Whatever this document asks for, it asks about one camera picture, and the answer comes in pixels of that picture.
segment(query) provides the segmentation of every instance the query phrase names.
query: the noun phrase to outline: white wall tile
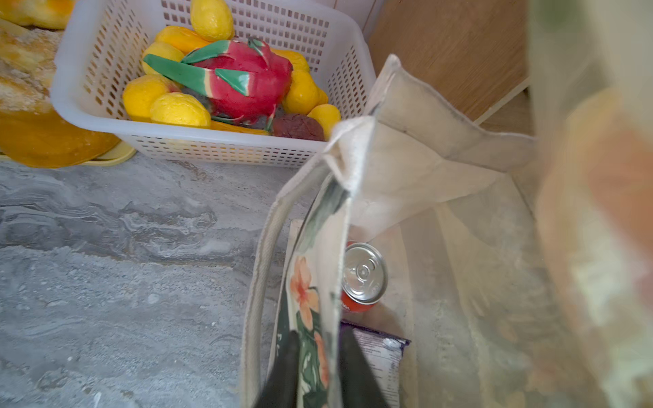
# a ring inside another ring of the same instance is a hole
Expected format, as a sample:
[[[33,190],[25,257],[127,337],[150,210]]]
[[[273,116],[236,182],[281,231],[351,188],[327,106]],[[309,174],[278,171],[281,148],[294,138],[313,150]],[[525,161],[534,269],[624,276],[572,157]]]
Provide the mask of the white wall tile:
[[[373,5],[374,0],[336,0],[336,10],[352,17],[361,30],[365,27]]]

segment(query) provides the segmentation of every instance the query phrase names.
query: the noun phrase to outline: dragon fruit leaf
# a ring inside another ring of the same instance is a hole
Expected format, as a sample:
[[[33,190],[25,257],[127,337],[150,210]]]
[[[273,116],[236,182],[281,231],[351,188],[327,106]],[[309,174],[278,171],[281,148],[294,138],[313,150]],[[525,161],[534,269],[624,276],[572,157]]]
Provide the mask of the dragon fruit leaf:
[[[247,46],[250,47],[251,49],[255,50],[257,54],[259,54],[261,57],[263,57],[263,61],[265,61],[266,65],[269,67],[270,66],[270,46],[267,45],[265,42],[255,38],[255,37],[250,37],[247,39]]]
[[[243,116],[239,118],[224,118],[223,116],[212,116],[212,120],[227,123],[229,125],[242,126],[242,127],[252,127],[256,124],[256,121],[243,120]]]
[[[219,57],[225,55],[229,51],[229,45],[231,44],[230,40],[220,40],[212,42],[209,45],[205,45],[202,48],[198,48],[195,51],[190,52],[187,56],[182,59],[182,63],[185,64],[194,64],[205,59]]]
[[[216,68],[215,75],[228,83],[235,91],[242,95],[249,96],[249,80],[250,74],[247,71],[238,71],[235,69]]]
[[[204,96],[212,97],[213,92],[207,81],[209,76],[212,76],[210,69],[179,63],[153,54],[145,55],[143,61],[166,78],[177,81]]]

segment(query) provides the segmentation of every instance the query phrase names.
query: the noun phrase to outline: bag strap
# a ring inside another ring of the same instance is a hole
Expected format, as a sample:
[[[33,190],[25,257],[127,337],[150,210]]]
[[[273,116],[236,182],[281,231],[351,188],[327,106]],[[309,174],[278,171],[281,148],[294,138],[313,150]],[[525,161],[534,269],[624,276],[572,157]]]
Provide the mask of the bag strap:
[[[242,347],[240,351],[240,406],[250,408],[261,391],[261,318],[272,255],[283,224],[295,201],[321,183],[330,169],[320,154],[313,156],[277,194],[256,249],[249,286]]]

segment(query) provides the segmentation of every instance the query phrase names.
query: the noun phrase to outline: white plastic basket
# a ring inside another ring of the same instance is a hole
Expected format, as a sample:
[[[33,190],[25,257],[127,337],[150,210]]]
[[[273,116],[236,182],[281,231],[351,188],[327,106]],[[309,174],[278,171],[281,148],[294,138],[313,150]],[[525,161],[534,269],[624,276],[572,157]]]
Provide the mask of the white plastic basket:
[[[370,52],[347,15],[309,0],[226,0],[236,35],[303,54],[344,119],[374,84]],[[114,133],[150,157],[300,167],[324,142],[127,120],[122,93],[144,73],[140,55],[166,25],[190,25],[190,0],[79,0],[55,63],[52,104],[81,128]]]

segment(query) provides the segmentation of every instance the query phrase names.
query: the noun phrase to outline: yellow tray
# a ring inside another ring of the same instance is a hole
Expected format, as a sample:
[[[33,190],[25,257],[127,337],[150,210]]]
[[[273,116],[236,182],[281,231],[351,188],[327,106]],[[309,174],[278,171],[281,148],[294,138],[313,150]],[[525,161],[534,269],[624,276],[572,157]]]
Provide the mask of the yellow tray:
[[[92,160],[85,161],[80,166],[115,166],[129,160],[136,153],[136,149],[125,142],[120,142],[113,149]],[[0,161],[12,161],[9,156],[0,151]]]

